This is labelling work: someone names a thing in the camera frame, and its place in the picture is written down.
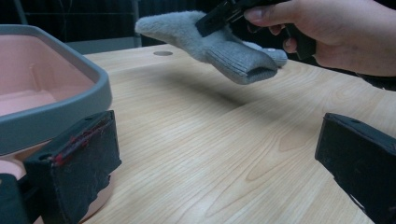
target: wooden table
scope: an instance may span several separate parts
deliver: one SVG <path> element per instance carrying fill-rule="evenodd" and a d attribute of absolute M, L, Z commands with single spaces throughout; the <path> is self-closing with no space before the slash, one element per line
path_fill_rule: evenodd
<path fill-rule="evenodd" d="M 86 223 L 371 223 L 315 149 L 326 112 L 396 136 L 396 92 L 293 61 L 240 86 L 168 45 L 87 58 L 110 76 L 122 166 Z"/>

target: gray sock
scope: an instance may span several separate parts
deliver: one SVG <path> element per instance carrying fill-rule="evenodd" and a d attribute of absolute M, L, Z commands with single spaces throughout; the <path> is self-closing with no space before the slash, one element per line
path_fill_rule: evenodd
<path fill-rule="evenodd" d="M 204 15 L 203 12 L 186 11 L 146 17 L 136 23 L 135 30 L 183 49 L 200 62 L 211 63 L 237 84 L 247 85 L 276 74 L 276 61 L 269 54 L 248 47 L 228 27 L 202 37 L 195 23 Z"/>
<path fill-rule="evenodd" d="M 275 61 L 276 65 L 278 67 L 281 67 L 288 62 L 288 55 L 286 54 L 286 52 L 283 49 L 264 49 L 255 43 L 251 43 L 251 42 L 247 42 L 247 41 L 243 41 L 243 43 L 246 46 L 249 46 L 253 49 L 259 50 L 259 51 L 267 54 L 268 56 L 270 56 Z"/>

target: pink surface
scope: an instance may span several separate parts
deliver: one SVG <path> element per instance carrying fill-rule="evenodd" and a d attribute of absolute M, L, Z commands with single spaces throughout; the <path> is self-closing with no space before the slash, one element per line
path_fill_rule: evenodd
<path fill-rule="evenodd" d="M 38 144 L 33 147 L 28 147 L 24 150 L 0 157 L 0 173 L 11 174 L 14 175 L 17 179 L 22 178 L 26 171 L 23 167 L 23 161 L 31 156 L 33 153 L 37 152 L 40 148 L 46 145 L 48 142 Z M 93 216 L 110 198 L 113 193 L 115 187 L 115 175 L 110 174 L 112 177 L 110 178 L 109 185 L 99 191 L 97 198 L 90 204 L 87 214 L 84 216 L 82 220 L 87 220 L 91 216 Z M 43 224 L 43 220 L 40 217 L 34 224 Z"/>
<path fill-rule="evenodd" d="M 70 98 L 93 82 L 40 39 L 0 35 L 0 116 Z"/>

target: background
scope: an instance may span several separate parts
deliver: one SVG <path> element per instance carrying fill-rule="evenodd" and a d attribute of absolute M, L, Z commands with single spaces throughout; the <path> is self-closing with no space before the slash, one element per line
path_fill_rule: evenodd
<path fill-rule="evenodd" d="M 0 0 L 0 24 L 40 27 L 82 54 L 163 44 L 134 32 L 141 17 L 173 11 L 210 11 L 222 0 Z M 396 8 L 394 0 L 377 2 Z M 282 49 L 285 33 L 273 36 L 268 29 L 247 31 L 247 22 L 231 25 L 235 35 L 264 48 Z M 289 58 L 300 61 L 294 54 Z M 318 66 L 314 58 L 302 63 Z M 348 71 L 336 70 L 354 75 Z"/>

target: hand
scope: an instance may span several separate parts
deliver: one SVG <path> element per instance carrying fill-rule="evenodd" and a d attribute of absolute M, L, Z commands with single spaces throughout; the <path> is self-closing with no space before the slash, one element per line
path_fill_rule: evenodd
<path fill-rule="evenodd" d="M 249 9 L 245 18 L 275 35 L 284 23 L 294 23 L 317 40 L 315 58 L 322 66 L 396 76 L 396 11 L 373 0 L 291 0 Z M 284 49 L 294 52 L 297 44 L 288 39 Z"/>

